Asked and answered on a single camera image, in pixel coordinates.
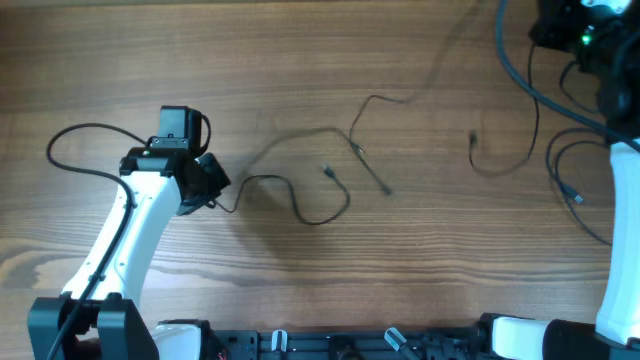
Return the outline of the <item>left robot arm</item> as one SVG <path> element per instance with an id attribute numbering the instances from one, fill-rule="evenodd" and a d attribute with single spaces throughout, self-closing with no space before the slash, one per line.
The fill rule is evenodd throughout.
<path id="1" fill-rule="evenodd" d="M 212 359 L 208 322 L 174 320 L 154 330 L 139 301 L 159 240 L 175 216 L 212 206 L 230 180 L 207 148 L 211 124 L 186 106 L 164 106 L 156 135 L 129 150 L 118 191 L 89 255 L 57 297 L 27 317 L 37 359 Z"/>

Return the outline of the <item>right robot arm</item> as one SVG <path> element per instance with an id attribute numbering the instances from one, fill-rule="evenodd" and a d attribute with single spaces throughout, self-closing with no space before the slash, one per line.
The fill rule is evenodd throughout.
<path id="1" fill-rule="evenodd" d="M 508 2 L 495 20 L 498 59 L 512 80 L 577 131 L 602 136 L 612 169 L 615 210 L 605 294 L 592 324 L 487 315 L 487 345 L 498 359 L 636 359 L 639 356 L 639 4 L 541 1 L 533 44 L 574 56 L 599 82 L 598 122 L 546 97 L 512 65 L 504 44 Z"/>

